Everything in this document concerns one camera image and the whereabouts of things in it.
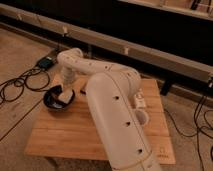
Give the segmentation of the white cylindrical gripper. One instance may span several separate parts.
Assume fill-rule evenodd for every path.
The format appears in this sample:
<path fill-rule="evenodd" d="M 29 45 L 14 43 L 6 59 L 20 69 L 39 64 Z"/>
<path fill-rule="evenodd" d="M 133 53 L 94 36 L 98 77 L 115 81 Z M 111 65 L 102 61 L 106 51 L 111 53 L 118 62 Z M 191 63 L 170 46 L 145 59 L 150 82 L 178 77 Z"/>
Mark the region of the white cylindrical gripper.
<path fill-rule="evenodd" d="M 76 80 L 76 73 L 71 68 L 63 67 L 61 69 L 60 77 L 63 91 L 59 95 L 59 100 L 63 100 L 66 97 L 66 89 Z M 75 97 L 74 89 L 69 89 L 68 95 L 69 98 Z"/>

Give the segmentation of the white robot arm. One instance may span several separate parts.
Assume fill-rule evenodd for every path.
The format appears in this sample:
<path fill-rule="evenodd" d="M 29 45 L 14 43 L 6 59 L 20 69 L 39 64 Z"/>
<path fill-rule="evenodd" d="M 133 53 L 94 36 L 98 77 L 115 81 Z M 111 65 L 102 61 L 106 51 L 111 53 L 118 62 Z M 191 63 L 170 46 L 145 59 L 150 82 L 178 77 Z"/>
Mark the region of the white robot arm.
<path fill-rule="evenodd" d="M 137 70 L 118 63 L 86 59 L 78 48 L 57 56 L 65 85 L 80 71 L 90 78 L 86 98 L 113 171 L 162 171 L 129 99 L 141 86 Z"/>

